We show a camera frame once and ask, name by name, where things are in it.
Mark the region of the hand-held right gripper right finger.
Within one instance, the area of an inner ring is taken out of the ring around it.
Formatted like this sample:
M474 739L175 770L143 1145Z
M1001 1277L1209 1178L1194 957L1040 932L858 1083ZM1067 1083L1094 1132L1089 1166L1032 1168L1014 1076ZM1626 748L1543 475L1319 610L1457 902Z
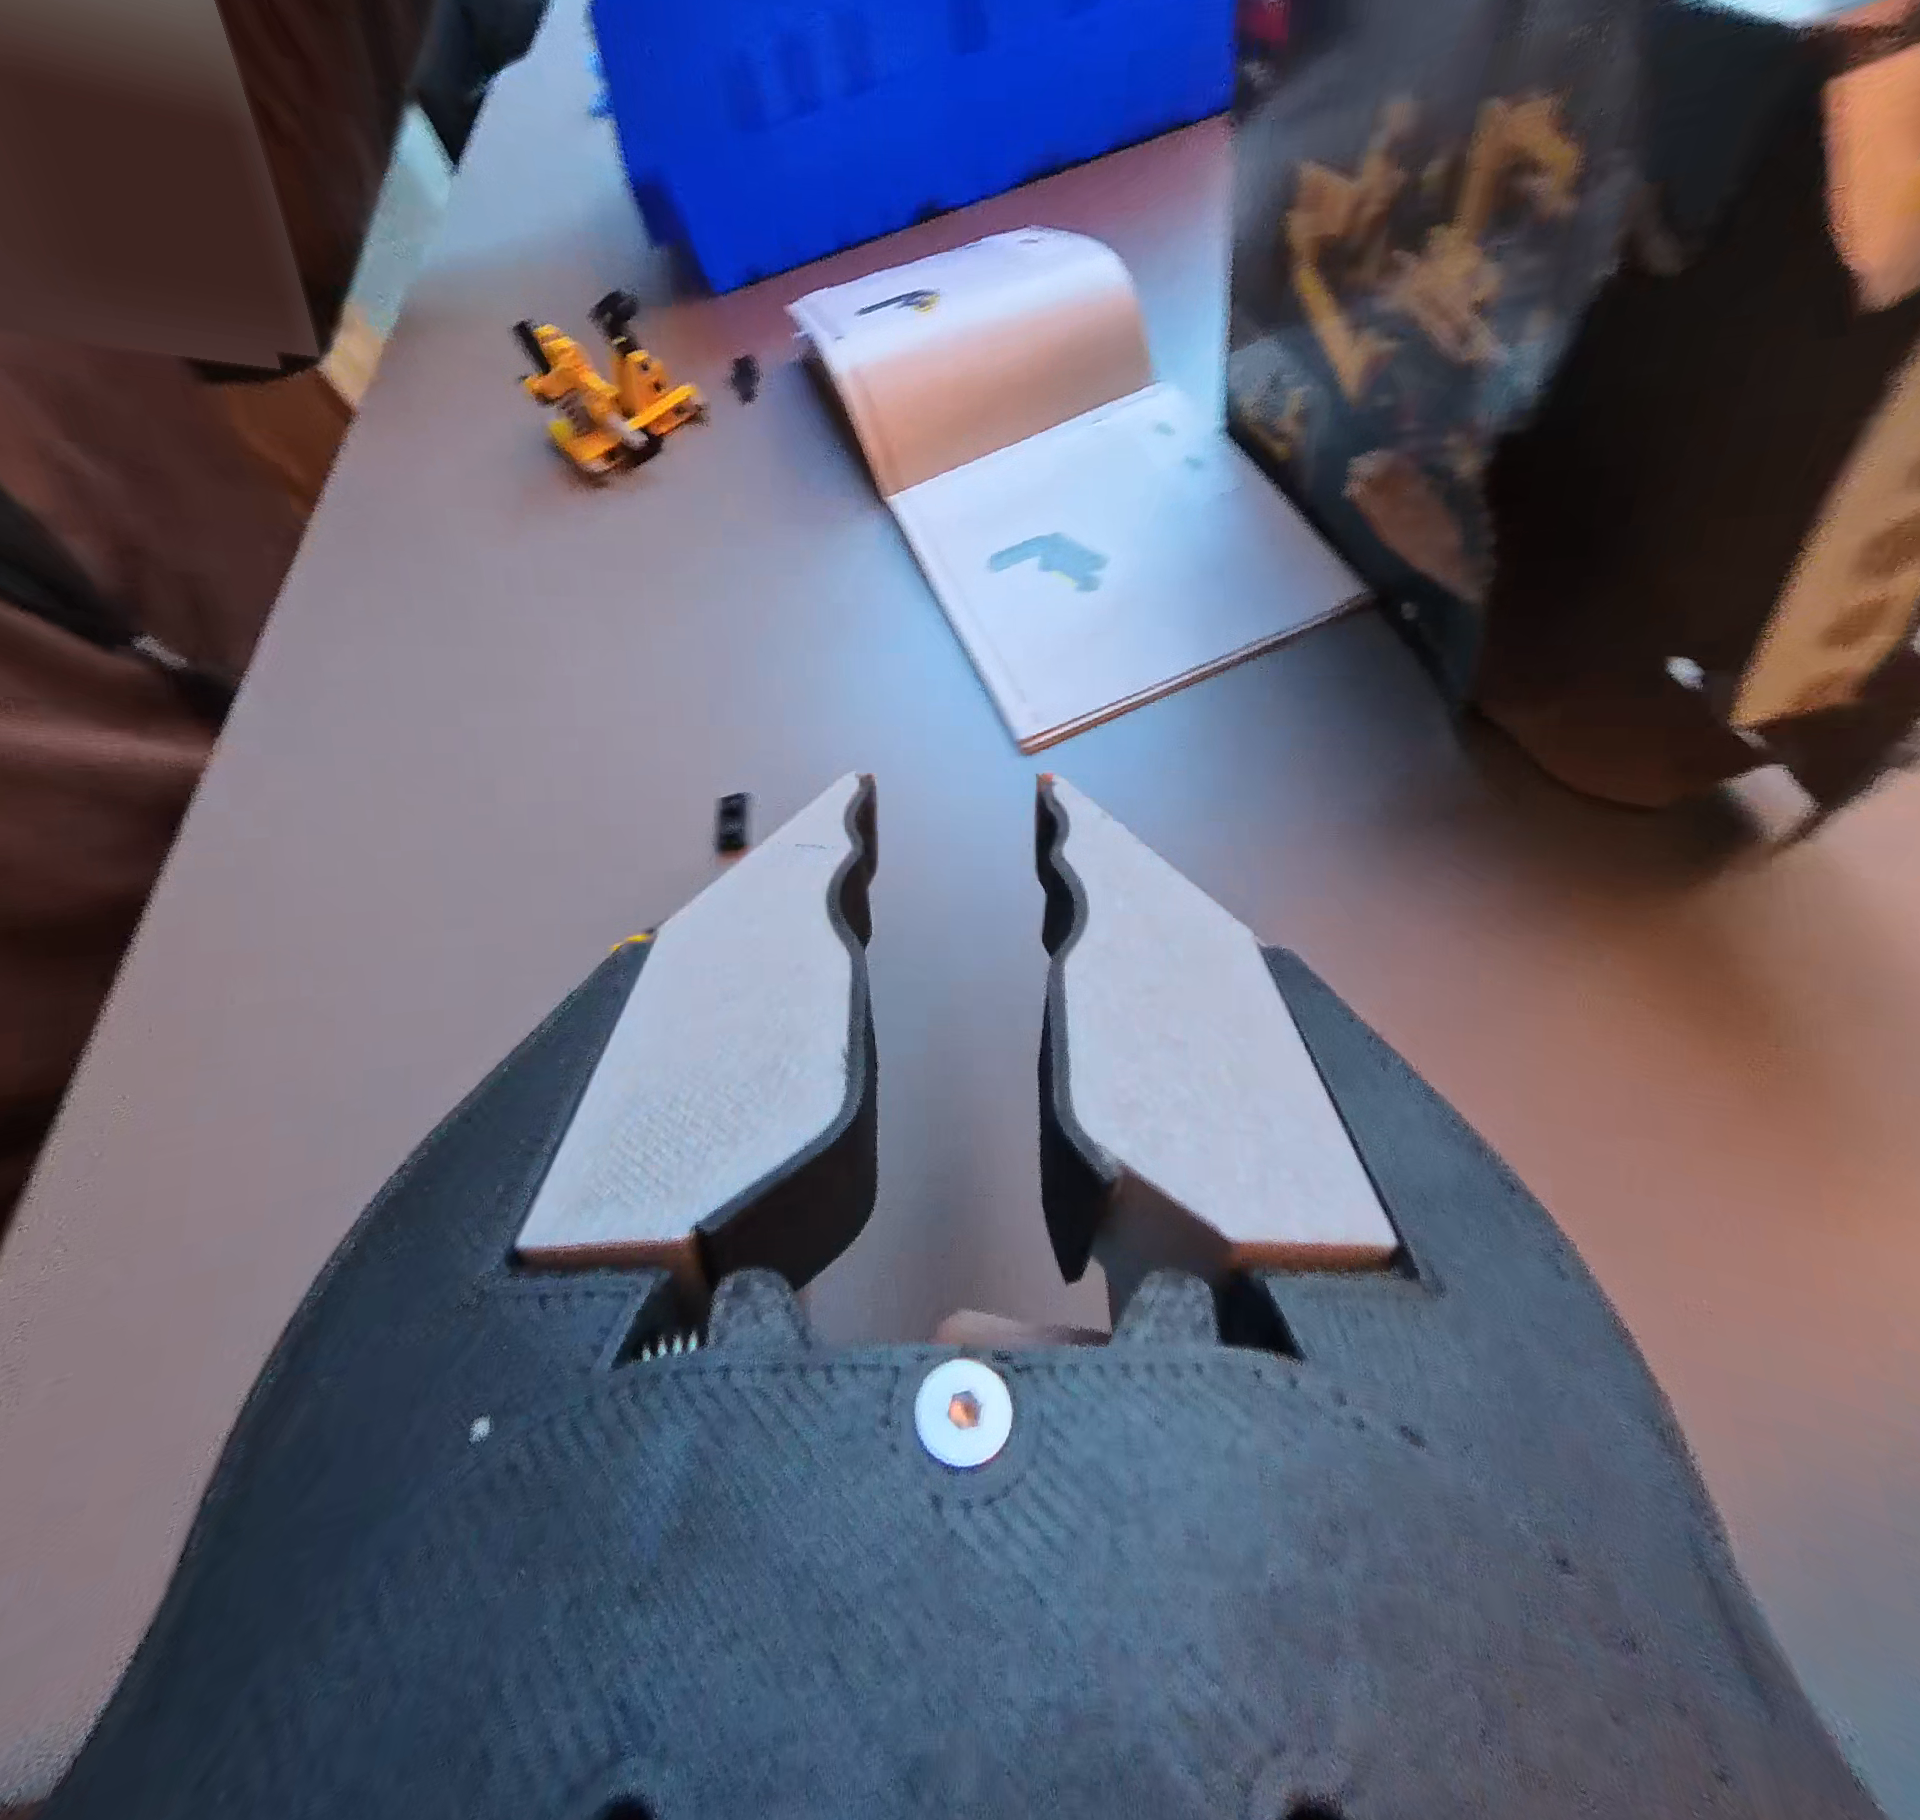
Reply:
M1064 776L1039 778L1039 883L1063 1278L1389 1270L1398 1230L1255 931Z

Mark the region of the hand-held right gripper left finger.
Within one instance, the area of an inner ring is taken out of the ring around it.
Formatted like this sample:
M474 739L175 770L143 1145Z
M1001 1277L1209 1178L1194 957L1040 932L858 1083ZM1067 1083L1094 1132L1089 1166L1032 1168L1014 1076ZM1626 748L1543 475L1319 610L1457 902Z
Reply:
M879 1198L879 792L847 774L640 949L517 1262L806 1288Z

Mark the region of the dark cardboard lego box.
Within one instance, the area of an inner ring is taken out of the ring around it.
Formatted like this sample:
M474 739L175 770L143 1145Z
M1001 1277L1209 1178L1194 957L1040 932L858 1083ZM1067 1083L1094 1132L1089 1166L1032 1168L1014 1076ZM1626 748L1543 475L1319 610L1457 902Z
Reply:
M1227 415L1572 792L1916 766L1916 0L1237 0Z

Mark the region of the yellow lego vehicle assembly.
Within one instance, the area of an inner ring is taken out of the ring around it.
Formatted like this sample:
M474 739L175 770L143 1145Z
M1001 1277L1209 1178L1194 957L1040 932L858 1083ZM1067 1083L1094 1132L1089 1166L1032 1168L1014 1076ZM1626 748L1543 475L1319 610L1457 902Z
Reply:
M609 368L561 326L520 319L514 341L531 365L524 395L545 412L547 437L580 476L598 482L657 460L669 441L708 423L708 401L695 384L676 383L643 346L640 298L606 293L589 312L606 345Z

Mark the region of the open instruction booklet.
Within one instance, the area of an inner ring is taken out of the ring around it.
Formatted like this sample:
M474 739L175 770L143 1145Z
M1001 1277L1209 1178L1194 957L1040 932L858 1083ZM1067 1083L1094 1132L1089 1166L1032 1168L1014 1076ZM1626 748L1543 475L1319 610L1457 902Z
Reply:
M1137 281L1086 234L993 234L786 312L1022 753L1369 600L1156 376Z

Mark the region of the blue plastic storage bin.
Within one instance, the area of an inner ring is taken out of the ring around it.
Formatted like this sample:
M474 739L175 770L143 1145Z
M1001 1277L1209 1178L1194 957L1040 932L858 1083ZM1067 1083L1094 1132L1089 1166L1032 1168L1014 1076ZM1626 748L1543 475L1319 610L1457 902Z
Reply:
M1237 0L591 0L648 239L716 294L1227 111Z

